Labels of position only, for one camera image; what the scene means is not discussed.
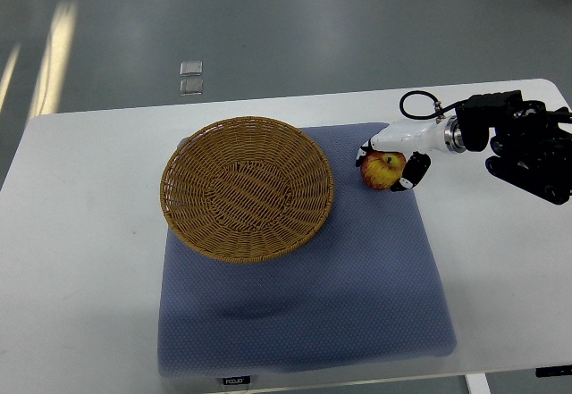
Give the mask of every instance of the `label tag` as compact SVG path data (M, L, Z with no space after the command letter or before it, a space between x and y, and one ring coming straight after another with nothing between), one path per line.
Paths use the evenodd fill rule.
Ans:
M249 384L250 384L250 376L223 378L223 385L249 385Z

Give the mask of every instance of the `table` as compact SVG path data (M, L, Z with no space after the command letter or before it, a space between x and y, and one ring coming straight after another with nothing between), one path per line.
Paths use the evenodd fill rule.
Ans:
M443 106L521 89L549 110L546 80L425 88ZM167 224L159 181L178 142L239 115L297 127L392 122L408 89L39 116L0 192L0 391L218 392L162 381L156 329ZM416 188L458 338L446 357L260 375L251 392L572 363L572 205L493 178L490 150L432 154Z

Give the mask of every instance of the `woven basket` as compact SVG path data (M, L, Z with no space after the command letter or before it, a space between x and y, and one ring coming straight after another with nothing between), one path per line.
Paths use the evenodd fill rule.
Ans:
M161 207L175 234L199 253L256 263L304 245L324 224L333 176L301 130L238 117L185 139L164 169Z

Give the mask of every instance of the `apple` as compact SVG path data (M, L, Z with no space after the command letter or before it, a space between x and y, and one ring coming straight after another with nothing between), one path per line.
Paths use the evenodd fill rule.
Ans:
M372 189L386 190L399 181L406 162L403 153L373 151L361 164L361 177Z

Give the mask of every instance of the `blue mat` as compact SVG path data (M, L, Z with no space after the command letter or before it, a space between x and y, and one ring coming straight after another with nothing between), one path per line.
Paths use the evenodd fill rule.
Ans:
M165 377L230 377L446 356L455 334L413 191L374 191L354 166L382 123L304 131L335 198L304 247L258 264L196 253L169 231L159 316Z

